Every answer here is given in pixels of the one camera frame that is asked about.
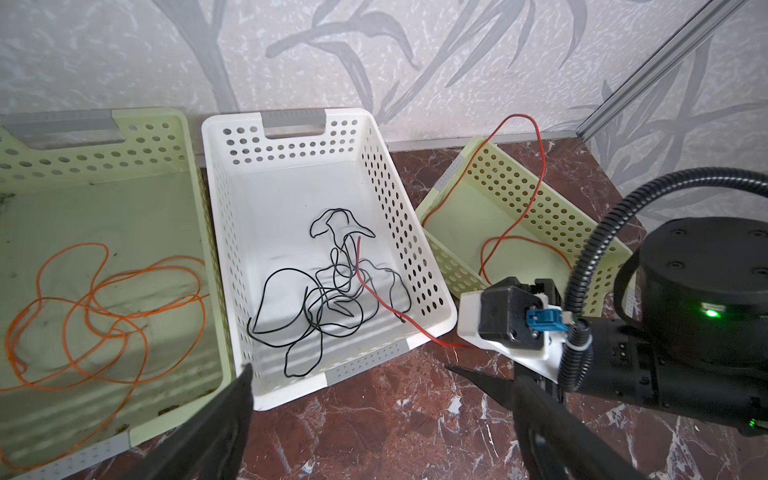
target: marble floor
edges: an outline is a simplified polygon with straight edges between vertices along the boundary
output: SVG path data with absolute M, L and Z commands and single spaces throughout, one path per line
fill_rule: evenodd
M 502 148 L 539 171 L 535 144 Z M 621 199 L 581 140 L 546 141 L 545 149 L 545 181 L 594 219 Z M 459 151 L 392 154 L 414 206 Z M 633 249 L 643 236 L 638 223 L 620 234 Z M 453 333 L 443 338 L 456 339 Z M 511 376 L 511 361 L 499 354 L 428 343 L 312 395 L 255 412 L 239 478 L 527 478 L 511 414 L 446 371 L 447 362 Z M 768 478 L 768 439 L 587 396 L 570 395 L 568 409 L 651 478 Z M 166 436 L 71 478 L 120 478 Z

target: tangled black wire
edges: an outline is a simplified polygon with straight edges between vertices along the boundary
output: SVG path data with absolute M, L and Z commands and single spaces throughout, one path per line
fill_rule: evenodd
M 340 217 L 341 215 L 344 216 L 346 225 L 342 224 L 341 227 L 337 226 L 335 229 L 331 225 L 331 220 L 333 220 L 334 217 Z M 337 229 L 348 230 L 343 234 L 340 242 L 337 238 Z M 360 259 L 359 264 L 357 263 L 357 245 L 355 243 L 356 238 L 353 238 L 353 235 L 362 235 L 368 238 L 376 238 L 376 235 L 368 227 L 361 225 L 350 210 L 347 210 L 346 208 L 328 209 L 310 225 L 310 237 L 312 238 L 321 237 L 327 233 L 330 233 L 330 236 L 333 238 L 333 247 L 329 254 L 331 264 L 324 268 L 319 268 L 314 275 L 292 267 L 275 270 L 264 282 L 264 287 L 261 292 L 261 300 L 256 315 L 248 319 L 247 331 L 250 338 L 263 345 L 276 349 L 288 347 L 285 353 L 285 364 L 283 366 L 283 374 L 286 377 L 307 376 L 319 365 L 320 361 L 323 359 L 323 337 L 325 335 L 336 338 L 353 335 L 365 322 L 371 320 L 379 312 L 379 302 L 376 301 L 376 308 L 372 313 L 366 315 L 366 311 L 360 303 L 360 297 L 365 292 L 365 288 L 359 281 L 356 282 L 356 286 L 353 288 L 353 285 L 355 284 L 353 280 L 357 280 L 357 271 L 359 270 L 365 283 L 379 295 L 379 292 L 376 290 L 373 283 L 373 277 L 368 270 L 362 268 L 363 264 L 370 265 L 370 269 L 372 270 L 387 272 L 392 275 L 392 283 L 389 285 L 389 305 L 392 306 L 392 308 L 395 308 L 393 296 L 398 283 L 408 298 L 407 308 L 400 310 L 400 312 L 407 313 L 412 307 L 411 295 L 399 273 L 385 266 L 376 266 L 373 262 L 367 259 Z M 264 298 L 266 297 L 266 287 L 270 280 L 277 274 L 285 272 L 298 273 L 309 279 L 314 286 L 312 288 L 309 286 L 304 287 L 303 302 L 298 309 L 298 313 L 288 323 L 272 329 L 257 330 L 257 324 L 264 305 Z M 329 279 L 321 280 L 321 276 L 328 272 Z M 338 321 L 323 322 L 323 314 L 326 309 L 347 318 L 356 318 L 359 316 L 359 321 L 352 325 L 344 325 L 343 323 L 338 323 Z M 286 343 L 271 343 L 259 337 L 285 330 L 291 327 L 294 323 L 300 322 L 301 318 L 306 321 L 307 327 L 303 333 L 294 340 Z M 317 361 L 303 373 L 288 373 L 288 356 L 291 349 L 314 332 L 319 332 L 320 334 L 320 349 Z

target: green basket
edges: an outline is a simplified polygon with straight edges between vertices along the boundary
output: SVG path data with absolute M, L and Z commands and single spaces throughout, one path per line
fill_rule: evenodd
M 427 194 L 416 209 L 421 221 L 445 198 L 483 140 L 472 139 Z M 459 297 L 489 286 L 476 273 L 480 269 L 482 244 L 504 233 L 520 217 L 537 182 L 536 175 L 489 142 L 449 200 L 430 217 L 426 236 L 453 295 Z M 596 225 L 587 214 L 542 183 L 535 205 L 510 235 L 551 245 L 573 264 Z M 486 256 L 492 247 L 493 243 L 486 247 Z M 593 277 L 584 314 L 600 315 L 603 299 L 612 291 L 619 267 L 631 254 L 619 240 L 611 242 Z M 523 240 L 504 240 L 485 270 L 492 282 L 507 276 L 516 276 L 523 283 L 552 278 L 560 292 L 564 291 L 570 274 L 568 265 L 555 252 Z
M 66 476 L 180 425 L 233 378 L 214 234 L 187 119 L 180 111 L 138 108 L 30 114 L 4 116 L 2 123 L 0 327 L 4 337 L 12 318 L 34 298 L 38 268 L 75 243 L 101 242 L 110 248 L 113 256 L 100 278 L 174 255 L 199 258 L 205 262 L 200 278 L 207 281 L 211 293 L 204 300 L 206 328 L 191 354 L 171 374 L 138 386 L 117 417 L 78 452 L 44 467 Z M 72 130 L 119 131 L 124 141 L 35 150 L 28 141 L 19 140 L 25 135 L 55 136 Z M 62 270 L 51 274 L 48 286 L 52 289 L 66 290 L 62 285 L 82 281 L 75 268 Z M 128 291 L 127 298 L 133 301 L 132 295 L 145 295 L 142 301 L 153 304 L 168 290 L 181 287 L 165 277 L 150 276 L 148 281 L 155 284 L 149 289 L 146 283 L 136 286 L 138 290 Z M 146 296 L 147 290 L 156 292 Z M 199 308 L 184 307 L 163 315 L 161 323 L 147 328 L 154 342 L 151 356 L 162 352 L 155 354 L 158 368 L 189 348 L 194 341 L 190 335 L 197 335 L 201 321 Z M 44 354 L 55 350 L 50 348 L 53 340 L 41 328 L 31 336 L 30 343 L 37 344 L 27 345 L 26 354 L 53 368 L 50 355 Z M 29 353 L 36 351 L 41 352 L 38 358 Z M 125 353 L 128 359 L 133 354 Z M 0 387 L 17 384 L 8 361 L 0 361 Z M 0 394 L 0 448 L 18 465 L 46 462 L 98 427 L 126 390 L 90 381 L 55 394 L 28 389 Z M 0 464 L 0 478 L 15 473 Z

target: wall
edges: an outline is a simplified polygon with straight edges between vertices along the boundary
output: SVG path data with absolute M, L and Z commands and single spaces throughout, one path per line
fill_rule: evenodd
M 0 114 L 361 106 L 387 141 L 574 128 L 705 0 L 19 0 Z M 519 122 L 502 133 L 532 131 Z
M 704 166 L 768 171 L 768 3 L 750 0 L 589 142 L 619 191 Z M 605 95 L 615 85 L 604 83 Z M 768 200 L 698 188 L 645 208 L 646 228 L 678 217 L 768 220 Z

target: orange wire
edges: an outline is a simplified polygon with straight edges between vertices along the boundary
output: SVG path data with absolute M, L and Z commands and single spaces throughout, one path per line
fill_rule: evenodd
M 356 263 L 356 265 L 360 264 L 360 240 L 361 239 L 362 239 L 362 237 L 357 237 L 357 263 Z M 403 312 L 399 312 L 398 310 L 395 310 L 391 306 L 387 305 L 384 302 L 384 300 L 382 300 L 381 297 L 379 295 L 377 295 L 376 292 L 374 292 L 373 289 L 366 284 L 365 280 L 362 279 L 362 275 L 360 275 L 360 268 L 356 268 L 356 270 L 357 270 L 357 279 L 360 281 L 362 286 L 364 286 L 365 289 L 368 290 L 371 293 L 371 295 L 373 295 L 379 301 L 379 303 L 381 303 L 381 305 L 384 308 L 386 308 L 390 312 L 394 313 L 395 315 L 400 316 L 400 317 L 408 320 L 414 327 L 416 327 L 416 329 L 419 332 L 423 333 L 424 335 L 427 335 L 427 338 L 429 338 L 431 341 L 437 343 L 438 345 L 447 346 L 447 347 L 454 347 L 454 348 L 457 348 L 457 349 L 470 349 L 470 348 L 472 348 L 471 345 L 464 345 L 464 344 L 461 344 L 461 343 L 448 343 L 448 342 L 443 342 L 442 340 L 440 340 L 438 338 L 435 338 L 431 333 L 427 332 L 421 325 L 416 323 L 416 321 L 414 319 L 412 319 L 411 317 L 407 316 Z
M 83 297 L 81 297 L 78 301 L 75 302 L 73 300 L 64 299 L 64 298 L 60 298 L 60 297 L 43 296 L 42 295 L 42 291 L 41 291 L 41 287 L 40 287 L 40 278 L 41 278 L 41 276 L 42 276 L 42 274 L 43 274 L 43 272 L 45 270 L 45 267 L 47 267 L 48 264 L 53 259 L 55 259 L 56 257 L 59 257 L 63 253 L 66 253 L 69 250 L 72 250 L 74 248 L 78 248 L 78 247 L 93 247 L 93 246 L 102 247 L 104 249 L 104 259 L 101 261 L 101 265 L 98 267 L 98 269 L 96 270 L 96 273 L 91 278 L 91 289 L 85 295 L 83 295 Z M 110 383 L 125 384 L 125 385 L 129 385 L 131 387 L 128 390 L 126 396 L 124 397 L 122 403 L 114 410 L 114 412 L 109 416 L 109 418 L 107 418 L 104 422 L 102 422 L 90 435 L 85 437 L 85 439 L 81 440 L 77 445 L 73 446 L 72 448 L 70 448 L 66 452 L 63 452 L 60 455 L 57 455 L 56 457 L 54 457 L 54 458 L 52 458 L 52 459 L 50 459 L 50 460 L 48 460 L 48 461 L 46 461 L 44 463 L 37 464 L 37 465 L 31 465 L 31 466 L 15 465 L 13 462 L 10 461 L 10 459 L 8 459 L 5 456 L 5 454 L 2 451 L 2 449 L 0 449 L 0 461 L 2 461 L 6 466 L 8 466 L 12 470 L 15 470 L 17 472 L 25 472 L 25 471 L 31 470 L 33 468 L 37 468 L 39 466 L 46 465 L 48 463 L 54 462 L 54 461 L 56 461 L 56 460 L 58 460 L 58 459 L 60 459 L 62 457 L 65 457 L 66 455 L 69 455 L 74 450 L 80 448 L 80 446 L 85 444 L 94 435 L 99 433 L 104 427 L 107 426 L 107 424 L 109 422 L 111 422 L 114 419 L 114 417 L 125 407 L 125 405 L 127 404 L 129 398 L 131 397 L 131 395 L 133 394 L 133 392 L 134 392 L 134 390 L 136 389 L 137 386 L 139 386 L 141 384 L 144 384 L 144 383 L 147 383 L 147 382 L 151 382 L 151 381 L 156 380 L 156 379 L 159 379 L 159 378 L 167 375 L 168 373 L 172 372 L 177 366 L 179 366 L 179 364 L 181 364 L 181 362 L 184 361 L 184 359 L 187 358 L 187 356 L 190 354 L 192 349 L 194 349 L 194 347 L 199 342 L 200 337 L 203 335 L 203 331 L 205 329 L 205 323 L 206 323 L 206 313 L 205 313 L 205 305 L 203 304 L 203 299 L 205 297 L 207 297 L 208 295 L 203 295 L 203 296 L 200 295 L 200 291 L 202 290 L 202 282 L 200 281 L 200 277 L 198 277 L 197 274 L 193 270 L 190 270 L 190 269 L 188 269 L 186 267 L 183 267 L 183 266 L 161 266 L 161 264 L 167 263 L 167 262 L 172 261 L 172 260 L 192 260 L 192 261 L 198 262 L 201 265 L 203 265 L 204 263 L 201 260 L 199 260 L 197 258 L 194 258 L 194 257 L 186 257 L 186 256 L 169 257 L 169 258 L 157 261 L 157 262 L 153 263 L 152 265 L 148 266 L 147 268 L 144 268 L 144 269 L 141 269 L 141 270 L 130 270 L 130 271 L 127 271 L 127 272 L 117 273 L 115 275 L 109 276 L 108 278 L 102 280 L 99 284 L 96 284 L 96 279 L 98 278 L 99 274 L 103 270 L 104 265 L 107 263 L 108 259 L 109 259 L 109 249 L 107 248 L 106 245 L 104 245 L 102 243 L 78 243 L 76 245 L 73 245 L 71 247 L 63 249 L 62 251 L 56 253 L 53 257 L 51 257 L 48 260 L 46 260 L 45 263 L 43 263 L 43 265 L 40 267 L 40 270 L 38 270 L 37 276 L 35 277 L 35 292 L 37 293 L 37 298 L 32 300 L 13 319 L 13 321 L 11 322 L 11 325 L 8 327 L 8 329 L 6 331 L 6 334 L 5 334 L 5 355 L 6 355 L 6 358 L 8 359 L 8 362 L 11 364 L 11 367 L 13 369 L 14 375 L 16 376 L 16 379 L 21 383 L 21 385 L 9 387 L 9 388 L 0 388 L 0 393 L 12 392 L 12 391 L 15 391 L 15 390 L 18 390 L 18 389 L 21 389 L 21 388 L 31 388 L 31 389 L 35 389 L 35 390 L 41 390 L 41 391 L 61 391 L 61 390 L 65 390 L 65 389 L 71 388 L 71 387 L 76 386 L 76 385 L 80 385 L 80 384 L 82 384 L 84 382 L 87 382 L 88 380 L 91 380 L 91 379 L 99 379 L 99 380 L 102 380 L 102 381 L 105 381 L 105 382 L 110 382 Z M 112 313 L 109 310 L 105 309 L 96 300 L 96 294 L 98 293 L 98 291 L 103 289 L 103 288 L 105 288 L 106 286 L 115 285 L 117 283 L 123 282 L 125 280 L 129 280 L 131 278 L 135 278 L 135 277 L 140 276 L 140 275 L 145 274 L 145 273 L 157 272 L 157 271 L 162 271 L 162 270 L 181 270 L 181 271 L 184 271 L 186 273 L 189 273 L 197 281 L 197 292 L 184 295 L 180 299 L 172 301 L 172 302 L 170 302 L 170 303 L 168 303 L 166 305 L 160 306 L 158 308 L 155 308 L 155 309 L 152 309 L 152 310 L 148 310 L 148 311 L 145 311 L 145 312 L 132 313 L 130 315 L 120 315 L 120 314 L 117 314 L 117 313 Z M 69 303 L 69 304 L 72 305 L 72 307 L 68 311 L 66 317 L 64 318 L 64 322 L 62 323 L 62 327 L 61 327 L 61 342 L 62 342 L 63 349 L 65 351 L 65 354 L 67 356 L 67 359 L 69 360 L 69 364 L 66 365 L 66 366 L 61 367 L 58 371 L 52 373 L 51 375 L 45 376 L 45 377 L 40 378 L 40 379 L 36 379 L 34 381 L 29 381 L 29 380 L 27 380 L 24 377 L 24 374 L 27 372 L 28 366 L 27 366 L 27 364 L 25 362 L 23 362 L 16 355 L 16 351 L 15 350 L 16 350 L 16 346 L 18 345 L 18 342 L 21 339 L 22 334 L 24 333 L 24 331 L 32 323 L 32 321 L 34 321 L 37 318 L 38 314 L 41 312 L 42 303 L 43 303 L 44 300 L 45 301 L 57 301 L 57 302 Z M 136 320 L 136 319 L 149 319 L 153 315 L 157 315 L 159 313 L 166 313 L 166 312 L 169 312 L 169 311 L 174 310 L 176 308 L 180 308 L 182 306 L 186 306 L 186 305 L 189 305 L 189 304 L 195 303 L 195 302 L 200 304 L 200 308 L 201 308 L 202 313 L 203 313 L 203 319 L 202 319 L 202 325 L 200 326 L 200 332 L 197 334 L 197 338 L 192 343 L 192 346 L 169 369 L 167 369 L 164 372 L 162 372 L 162 373 L 160 373 L 158 375 L 155 375 L 153 377 L 142 379 L 141 376 L 144 374 L 144 369 L 146 368 L 146 365 L 147 365 L 147 358 L 149 356 L 149 341 L 147 339 L 147 336 L 144 335 L 143 328 L 140 328 L 139 326 L 137 326 L 136 323 L 134 323 L 133 320 Z M 19 326 L 19 324 L 22 323 L 22 320 L 27 316 L 27 314 L 29 313 L 30 309 L 33 306 L 35 306 L 35 311 L 33 312 L 33 314 L 31 314 L 30 317 L 27 318 L 26 321 L 24 321 L 23 324 L 21 324 L 21 326 Z M 85 325 L 88 327 L 88 329 L 93 334 L 95 334 L 96 336 L 101 337 L 101 341 L 98 342 L 96 344 L 96 346 L 94 346 L 91 349 L 89 349 L 86 353 L 84 353 L 83 355 L 81 355 L 80 357 L 75 359 L 75 358 L 72 357 L 71 352 L 69 351 L 69 346 L 67 344 L 67 325 L 69 323 L 69 320 L 70 320 L 72 314 L 77 309 L 83 309 L 83 311 L 84 311 L 83 318 L 84 318 Z M 109 317 L 109 318 L 113 318 L 113 319 L 115 319 L 115 321 L 112 323 L 112 325 L 110 326 L 109 330 L 106 333 L 101 333 L 91 323 L 90 316 L 89 316 L 90 313 L 95 313 L 95 314 L 98 314 L 100 316 L 106 316 L 106 317 Z M 132 331 L 123 331 L 121 329 L 118 329 L 117 325 L 119 323 L 126 323 L 126 324 L 129 325 L 129 327 L 132 327 L 133 330 Z M 138 333 L 141 336 L 142 342 L 144 344 L 144 358 L 142 359 L 141 367 L 139 368 L 139 370 L 138 370 L 138 372 L 136 374 L 136 378 L 133 379 L 132 381 L 127 381 L 127 380 L 120 380 L 120 379 L 112 379 L 112 378 L 104 377 L 104 376 L 100 375 L 103 371 L 105 371 L 109 367 L 113 366 L 122 357 L 123 353 L 125 352 L 125 350 L 127 348 L 128 338 L 131 335 L 135 334 L 135 333 Z M 93 352 L 97 351 L 102 345 L 104 345 L 110 339 L 121 339 L 123 345 L 122 345 L 122 348 L 121 348 L 120 352 L 115 356 L 114 359 L 112 359 L 109 363 L 107 363 L 107 365 L 101 367 L 97 372 L 94 372 L 94 373 L 86 372 L 85 370 L 83 370 L 78 365 L 80 361 L 82 361 L 83 359 L 88 358 Z M 39 386 L 38 385 L 41 382 L 45 382 L 45 381 L 47 381 L 49 379 L 53 379 L 53 378 L 61 375 L 63 372 L 66 372 L 70 368 L 73 368 L 73 369 L 77 370 L 78 372 L 80 372 L 82 375 L 84 375 L 84 378 L 79 380 L 79 381 L 77 381 L 77 382 L 74 382 L 72 384 L 66 385 L 66 386 L 45 387 L 45 386 Z
M 491 243 L 493 240 L 525 240 L 526 242 L 536 243 L 537 245 L 541 245 L 542 247 L 547 247 L 549 250 L 552 250 L 557 255 L 560 256 L 563 260 L 565 260 L 566 264 L 568 265 L 569 270 L 573 270 L 573 266 L 571 265 L 571 262 L 568 261 L 568 258 L 558 249 L 554 248 L 552 245 L 547 245 L 544 242 L 539 242 L 537 240 L 533 240 L 531 238 L 527 237 L 520 237 L 519 235 L 510 235 L 509 237 L 492 237 L 485 241 L 485 243 L 482 244 L 482 248 L 480 249 L 480 260 L 483 259 L 483 256 L 485 255 L 485 248 L 488 246 L 489 243 Z
M 488 274 L 485 272 L 485 265 L 486 265 L 486 264 L 488 264 L 488 261 L 491 259 L 491 257 L 493 257 L 493 254 L 494 254 L 494 253 L 496 253 L 496 249 L 498 249 L 498 246 L 501 244 L 501 242 L 502 242 L 503 240 L 506 240 L 507 238 L 512 238 L 512 237 L 507 237 L 507 233 L 511 232 L 513 228 L 515 228 L 516 226 L 518 226 L 518 225 L 520 224 L 520 222 L 521 222 L 521 221 L 522 221 L 522 220 L 525 218 L 525 216 L 526 216 L 526 215 L 528 215 L 528 212 L 529 212 L 529 210 L 531 209 L 531 207 L 533 206 L 533 202 L 534 202 L 534 200 L 536 199 L 536 195 L 538 195 L 538 190 L 539 190 L 539 188 L 541 188 L 541 182 L 542 182 L 542 181 L 544 181 L 544 175 L 545 175 L 545 173 L 547 172 L 547 158 L 546 158 L 546 156 L 545 156 L 545 153 L 544 153 L 544 143 L 541 141 L 541 132 L 539 131 L 539 128 L 538 128 L 538 124 L 536 123 L 536 120 L 534 120 L 534 119 L 533 119 L 533 117 L 531 117 L 531 116 L 529 116 L 529 115 L 526 115 L 526 114 L 512 114 L 512 115 L 509 115 L 508 117 L 506 117 L 506 118 L 505 118 L 505 119 L 504 119 L 504 120 L 503 120 L 503 121 L 502 121 L 502 122 L 501 122 L 501 123 L 500 123 L 500 124 L 499 124 L 499 125 L 496 127 L 496 129 L 495 129 L 495 130 L 493 130 L 493 133 L 491 133 L 491 134 L 488 136 L 488 138 L 486 138 L 486 139 L 485 139 L 485 140 L 484 140 L 484 141 L 483 141 L 483 142 L 480 144 L 480 146 L 479 146 L 479 147 L 477 147 L 477 150 L 475 150 L 475 153 L 474 153 L 474 154 L 472 154 L 472 157 L 469 159 L 469 162 L 467 163 L 467 167 L 466 167 L 466 168 L 464 169 L 464 171 L 462 172 L 462 175 L 461 175 L 461 176 L 458 178 L 458 180 L 456 181 L 456 183 L 455 183 L 455 184 L 453 184 L 453 186 L 451 187 L 451 190 L 449 190 L 449 191 L 448 191 L 448 194 L 447 194 L 447 195 L 445 195 L 445 198 L 443 198 L 443 199 L 442 199 L 442 201 L 440 202 L 440 204 L 439 204 L 439 205 L 438 205 L 438 206 L 437 206 L 437 207 L 436 207 L 436 208 L 435 208 L 433 211 L 429 212 L 429 214 L 428 214 L 428 215 L 427 215 L 427 216 L 424 218 L 424 221 L 422 222 L 422 226 L 423 226 L 423 227 L 425 227 L 425 226 L 426 226 L 426 224 L 427 224 L 427 220 L 429 220 L 429 218 L 430 218 L 432 215 L 434 215 L 434 214 L 435 214 L 435 212 L 437 212 L 437 210 L 440 210 L 440 209 L 442 208 L 442 206 L 445 204 L 445 202 L 448 200 L 448 198 L 449 198 L 449 197 L 451 196 L 451 194 L 453 193 L 453 190 L 454 190 L 454 189 L 456 188 L 456 186 L 457 186 L 457 185 L 458 185 L 458 184 L 459 184 L 459 183 L 462 181 L 462 179 L 463 179 L 463 178 L 464 178 L 464 176 L 467 174 L 467 172 L 469 171 L 469 169 L 470 169 L 470 168 L 472 168 L 472 162 L 475 160 L 475 157 L 477 157 L 477 154 L 480 152 L 480 150 L 482 150 L 482 148 L 483 148 L 483 147 L 484 147 L 484 146 L 485 146 L 485 145 L 486 145 L 486 144 L 487 144 L 487 143 L 488 143 L 488 142 L 489 142 L 489 141 L 490 141 L 490 140 L 493 138 L 493 136 L 494 136 L 494 135 L 496 135 L 496 133 L 497 133 L 497 132 L 498 132 L 498 131 L 499 131 L 499 130 L 500 130 L 500 129 L 501 129 L 503 126 L 504 126 L 504 124 L 505 124 L 505 123 L 507 123 L 507 121 L 508 121 L 510 118 L 516 118 L 516 117 L 520 117 L 520 118 L 526 118 L 526 119 L 530 120 L 530 121 L 531 121 L 531 123 L 533 124 L 533 127 L 534 127 L 534 129 L 536 130 L 536 138 L 537 138 L 537 140 L 538 140 L 538 148 L 539 148 L 539 151 L 541 152 L 541 174 L 540 174 L 540 175 L 539 175 L 539 177 L 538 177 L 538 183 L 536 184 L 536 190 L 534 190 L 533 194 L 531 195 L 531 199 L 528 201 L 528 206 L 525 208 L 525 211 L 522 213 L 522 215 L 520 216 L 520 218 L 518 218 L 518 219 L 517 219 L 517 221 L 515 221 L 515 222 L 512 224 L 512 226 L 511 226 L 511 227 L 509 227 L 509 228 L 508 228 L 508 229 L 507 229 L 507 230 L 506 230 L 504 233 L 502 233 L 502 235 L 501 235 L 501 236 L 499 236 L 499 237 L 493 237 L 493 238 L 491 238 L 491 239 L 487 240 L 487 241 L 486 241 L 486 242 L 483 244 L 483 250 L 484 250 L 484 249 L 485 249 L 485 245 L 487 245 L 487 244 L 488 244 L 488 242 L 490 242 L 490 241 L 493 241 L 493 240 L 496 240 L 496 244 L 493 246 L 493 249 L 491 250 L 491 253 L 488 255 L 488 258 L 486 258 L 486 259 L 484 259 L 484 260 L 483 260 L 483 255 L 482 255 L 482 253 L 481 253 L 481 255 L 480 255 L 480 270 L 478 271 L 478 275 L 483 275 L 483 277 L 485 278 L 485 281 L 486 281 L 486 282 L 488 282 L 488 283 L 490 283 L 490 282 L 491 282 L 491 280 L 488 278 Z M 530 240 L 530 241 L 531 241 L 531 242 L 533 242 L 533 243 L 537 243 L 537 244 L 539 244 L 539 245 L 542 245 L 542 246 L 544 246 L 544 247 L 547 247 L 547 248 L 550 248 L 550 249 L 553 249 L 553 250 L 555 250 L 556 252 L 558 252 L 558 253 L 560 254 L 560 256 L 561 256 L 561 257 L 563 257 L 563 258 L 565 259 L 565 255 L 563 255 L 563 253 L 562 253 L 562 252 L 560 252 L 560 250 L 557 250 L 556 248 L 554 248 L 554 247 L 552 247 L 552 246 L 550 246 L 550 245 L 547 245 L 547 244 L 545 244 L 545 243 L 536 242 L 536 241 L 533 241 L 533 240 Z

